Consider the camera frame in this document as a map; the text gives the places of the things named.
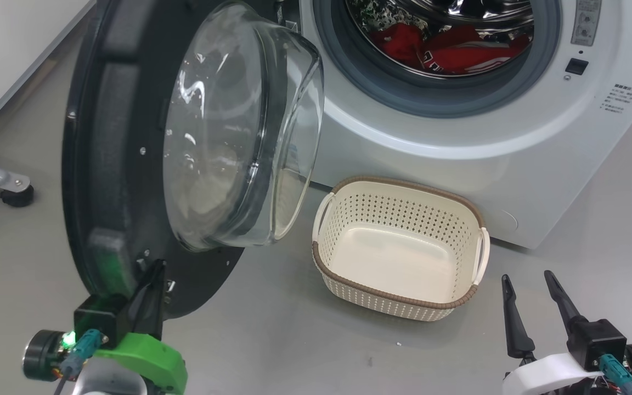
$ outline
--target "brown basket rim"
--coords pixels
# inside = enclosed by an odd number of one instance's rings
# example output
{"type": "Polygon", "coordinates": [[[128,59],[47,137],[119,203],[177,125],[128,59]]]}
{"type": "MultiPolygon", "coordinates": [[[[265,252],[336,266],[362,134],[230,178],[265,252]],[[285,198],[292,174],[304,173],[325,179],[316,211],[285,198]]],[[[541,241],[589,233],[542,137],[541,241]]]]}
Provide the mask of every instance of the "brown basket rim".
{"type": "MultiPolygon", "coordinates": [[[[421,185],[421,184],[418,184],[418,183],[404,182],[403,180],[395,180],[393,178],[385,178],[385,177],[358,176],[358,177],[351,177],[351,178],[346,178],[345,180],[342,180],[338,185],[336,185],[335,188],[333,188],[333,190],[331,192],[335,195],[336,193],[338,193],[339,190],[341,190],[346,185],[349,185],[351,183],[356,183],[356,182],[386,183],[386,184],[389,184],[389,185],[396,185],[397,187],[404,187],[404,188],[410,188],[410,189],[415,189],[415,190],[421,190],[422,192],[432,193],[433,195],[439,195],[439,196],[442,196],[444,198],[448,198],[450,200],[454,200],[456,202],[461,203],[465,207],[469,208],[469,210],[477,218],[477,222],[479,223],[479,227],[480,228],[484,227],[484,218],[482,218],[482,214],[472,204],[472,202],[470,202],[469,200],[465,199],[464,197],[455,195],[454,193],[450,193],[450,192],[447,192],[447,191],[444,191],[444,190],[439,190],[439,189],[433,188],[433,187],[427,187],[426,185],[421,185]]],[[[313,253],[314,261],[316,262],[316,266],[319,268],[319,270],[321,270],[321,273],[326,275],[326,277],[331,278],[331,280],[337,281],[339,283],[343,283],[345,285],[348,285],[349,287],[352,287],[352,288],[354,288],[356,290],[359,290],[361,292],[367,292],[367,293],[372,294],[372,295],[374,295],[376,297],[387,298],[388,300],[394,300],[394,301],[399,302],[399,303],[406,303],[406,304],[410,304],[412,306],[422,307],[422,308],[434,308],[434,309],[437,309],[437,310],[449,310],[450,308],[456,308],[456,307],[462,306],[464,303],[469,301],[472,298],[472,296],[477,292],[477,285],[472,284],[470,289],[467,290],[466,294],[464,294],[462,297],[458,298],[458,300],[455,300],[453,302],[448,302],[448,303],[426,302],[424,300],[415,300],[414,298],[407,298],[407,297],[402,297],[402,296],[399,296],[399,295],[394,295],[394,294],[391,294],[391,293],[388,293],[388,292],[384,292],[384,291],[381,291],[381,290],[376,290],[374,288],[370,288],[370,287],[367,287],[365,285],[356,283],[354,281],[348,280],[347,278],[341,277],[340,275],[337,275],[336,273],[331,272],[331,270],[329,268],[327,268],[326,265],[324,265],[323,260],[321,260],[321,253],[319,253],[319,250],[318,250],[318,241],[316,241],[316,240],[313,241],[313,243],[311,244],[311,250],[312,250],[312,253],[313,253]]]]}

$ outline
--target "gray floor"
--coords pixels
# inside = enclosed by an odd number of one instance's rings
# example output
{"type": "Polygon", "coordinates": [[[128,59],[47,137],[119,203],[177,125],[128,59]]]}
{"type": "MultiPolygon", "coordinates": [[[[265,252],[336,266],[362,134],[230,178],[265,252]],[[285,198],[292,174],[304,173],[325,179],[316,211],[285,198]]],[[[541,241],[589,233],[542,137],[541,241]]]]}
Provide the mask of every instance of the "gray floor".
{"type": "MultiPolygon", "coordinates": [[[[18,112],[0,119],[0,165],[30,176],[37,188],[31,207],[0,202],[2,394],[53,392],[51,384],[23,378],[23,347],[39,329],[69,329],[86,297],[60,202],[62,114],[73,57],[18,112]]],[[[437,323],[391,318],[329,294],[309,252],[323,195],[310,190],[283,242],[246,250],[207,305],[166,323],[166,342],[187,360],[187,393],[500,393],[504,372],[517,365],[506,356],[504,273],[516,286],[537,356],[565,351],[545,269],[555,271],[588,318],[609,318],[632,341],[632,128],[541,247],[495,245],[476,297],[437,323]]]]}

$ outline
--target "washing machine door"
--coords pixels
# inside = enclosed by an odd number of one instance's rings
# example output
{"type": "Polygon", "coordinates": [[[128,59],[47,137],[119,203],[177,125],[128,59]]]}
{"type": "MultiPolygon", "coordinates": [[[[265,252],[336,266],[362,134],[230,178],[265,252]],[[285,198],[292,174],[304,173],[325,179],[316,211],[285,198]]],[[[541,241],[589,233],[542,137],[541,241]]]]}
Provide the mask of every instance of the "washing machine door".
{"type": "Polygon", "coordinates": [[[98,2],[65,120],[63,205],[90,293],[130,296],[153,263],[168,318],[200,307],[243,247],[303,200],[323,114],[318,51],[273,0],[98,2]]]}

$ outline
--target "laundry basket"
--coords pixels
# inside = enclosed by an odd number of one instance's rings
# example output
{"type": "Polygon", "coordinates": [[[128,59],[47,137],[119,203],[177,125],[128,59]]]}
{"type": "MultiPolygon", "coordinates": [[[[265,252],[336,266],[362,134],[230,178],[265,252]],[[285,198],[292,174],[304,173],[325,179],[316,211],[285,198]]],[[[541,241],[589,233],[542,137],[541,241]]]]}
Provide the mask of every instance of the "laundry basket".
{"type": "Polygon", "coordinates": [[[477,291],[489,260],[489,233],[463,197],[401,180],[354,177],[321,202],[312,249],[337,297],[435,321],[477,291]]]}

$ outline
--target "green light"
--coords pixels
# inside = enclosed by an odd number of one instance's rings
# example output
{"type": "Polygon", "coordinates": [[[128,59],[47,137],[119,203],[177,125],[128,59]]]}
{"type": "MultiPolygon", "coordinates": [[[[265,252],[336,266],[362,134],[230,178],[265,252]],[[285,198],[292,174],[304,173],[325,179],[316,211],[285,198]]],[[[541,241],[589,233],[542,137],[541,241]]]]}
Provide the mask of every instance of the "green light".
{"type": "Polygon", "coordinates": [[[63,335],[63,348],[69,350],[75,346],[75,343],[77,343],[77,335],[75,335],[75,331],[68,332],[63,335]]]}

